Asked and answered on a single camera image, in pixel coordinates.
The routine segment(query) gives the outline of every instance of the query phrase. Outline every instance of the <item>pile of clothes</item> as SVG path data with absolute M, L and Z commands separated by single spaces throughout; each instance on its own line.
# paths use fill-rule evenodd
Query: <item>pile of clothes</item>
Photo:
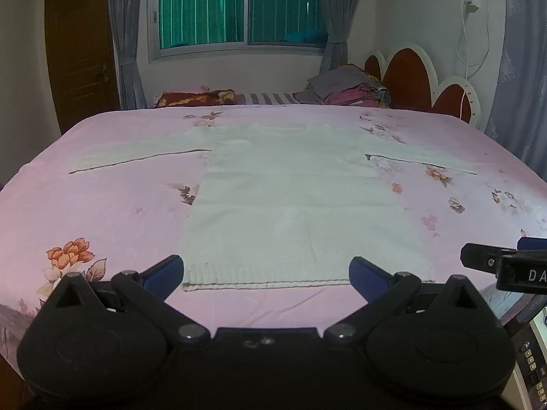
M 294 98 L 306 105 L 389 108 L 389 92 L 381 81 L 351 64 L 322 72 L 308 80 Z

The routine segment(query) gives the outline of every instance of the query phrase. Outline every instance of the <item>pink bedsheet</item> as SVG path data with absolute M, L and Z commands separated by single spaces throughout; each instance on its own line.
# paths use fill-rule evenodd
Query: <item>pink bedsheet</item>
M 522 235 L 547 236 L 547 184 L 521 161 L 450 116 L 362 107 L 280 105 L 165 108 L 86 119 L 25 165 L 0 192 L 0 353 L 15 346 L 60 275 L 88 279 L 143 271 L 177 248 L 199 195 L 207 152 L 154 157 L 68 174 L 93 151 L 195 125 L 324 124 L 438 149 L 477 164 L 478 175 L 372 157 L 434 263 L 434 280 L 462 273 L 478 288 L 492 275 L 463 268 L 466 242 L 515 248 Z M 277 290 L 175 291 L 168 303 L 212 332 L 220 326 L 327 326 L 365 301 L 351 286 Z

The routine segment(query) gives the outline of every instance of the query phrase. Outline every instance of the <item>wall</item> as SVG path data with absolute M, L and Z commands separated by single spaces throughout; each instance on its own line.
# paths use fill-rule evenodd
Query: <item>wall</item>
M 363 64 L 374 41 L 376 0 L 360 0 L 348 40 L 348 60 Z M 202 84 L 236 92 L 296 92 L 319 71 L 315 54 L 216 53 L 179 56 L 151 63 L 148 58 L 147 0 L 141 0 L 137 64 L 149 106 L 154 95 Z
M 377 0 L 375 47 L 388 58 L 404 42 L 414 42 L 429 54 L 439 82 L 451 75 L 465 76 L 465 65 L 456 58 L 455 47 L 465 61 L 461 0 Z M 489 0 L 490 53 L 475 76 L 470 79 L 482 109 L 479 129 L 484 131 L 496 91 L 505 32 L 505 0 Z M 479 61 L 488 46 L 486 35 L 486 0 L 481 8 L 468 15 L 467 37 L 470 63 Z
M 0 183 L 58 137 L 55 111 L 54 123 L 48 111 L 53 106 L 49 82 L 42 73 L 41 1 L 40 16 L 40 0 L 0 0 Z

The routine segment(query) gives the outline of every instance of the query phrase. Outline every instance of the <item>power cord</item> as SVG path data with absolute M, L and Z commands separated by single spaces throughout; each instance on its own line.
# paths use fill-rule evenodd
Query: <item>power cord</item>
M 463 21 L 463 38 L 466 41 L 466 49 L 467 49 L 467 61 L 464 63 L 466 65 L 466 79 L 463 83 L 463 94 L 462 94 L 462 100 L 459 104 L 459 119 L 462 119 L 463 116 L 463 101 L 466 98 L 467 94 L 467 78 L 469 74 L 469 43 L 467 43 L 467 33 L 466 33 L 466 20 L 463 16 L 463 10 L 464 10 L 464 0 L 462 0 L 461 9 L 462 9 L 462 21 Z
M 488 56 L 489 52 L 490 52 L 490 46 L 491 46 L 491 42 L 490 42 L 490 3 L 489 3 L 490 0 L 486 0 L 486 35 L 488 37 L 488 47 L 486 48 L 486 52 L 484 54 L 484 56 L 482 57 L 482 59 L 480 59 L 479 61 L 477 61 L 476 63 L 473 63 L 473 64 L 469 64 L 469 66 L 471 68 L 474 68 L 475 66 L 478 66 L 477 69 L 475 69 L 475 71 L 473 71 L 473 73 L 471 75 L 469 75 L 469 78 L 473 77 L 477 72 L 478 70 L 482 67 L 482 65 L 484 64 L 484 62 L 486 61 L 486 57 Z M 458 52 L 458 47 L 456 46 L 456 57 L 458 57 L 458 60 L 461 64 L 467 64 L 466 62 L 464 62 L 462 60 L 462 58 L 459 56 L 459 52 Z
M 456 45 L 456 56 L 458 57 L 459 62 L 466 66 L 466 79 L 465 79 L 464 87 L 463 87 L 462 100 L 461 100 L 461 103 L 459 105 L 459 118 L 460 119 L 463 116 L 463 101 L 464 101 L 464 99 L 466 97 L 466 93 L 467 93 L 467 80 L 470 79 L 471 77 L 473 77 L 482 68 L 482 65 L 486 61 L 486 57 L 488 57 L 488 54 L 490 52 L 490 46 L 491 46 L 491 42 L 490 42 L 490 0 L 486 0 L 486 35 L 488 36 L 488 47 L 486 48 L 486 52 L 485 52 L 485 54 L 484 54 L 484 56 L 482 57 L 481 60 L 479 60 L 478 62 L 476 62 L 474 64 L 469 64 L 469 43 L 467 42 L 466 19 L 464 17 L 465 7 L 466 7 L 466 5 L 464 3 L 464 0 L 462 0 L 461 13 L 462 13 L 462 25 L 463 25 L 463 37 L 464 37 L 464 40 L 466 42 L 467 60 L 463 61 L 461 59 L 461 57 L 459 56 L 459 52 L 458 52 L 458 46 Z M 469 68 L 470 67 L 474 68 L 475 66 L 478 66 L 478 68 L 475 69 L 471 74 L 469 74 Z

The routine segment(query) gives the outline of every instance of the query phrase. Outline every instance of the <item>door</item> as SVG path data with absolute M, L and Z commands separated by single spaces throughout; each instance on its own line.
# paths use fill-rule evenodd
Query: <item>door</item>
M 62 133 L 120 109 L 107 0 L 46 0 L 45 44 Z

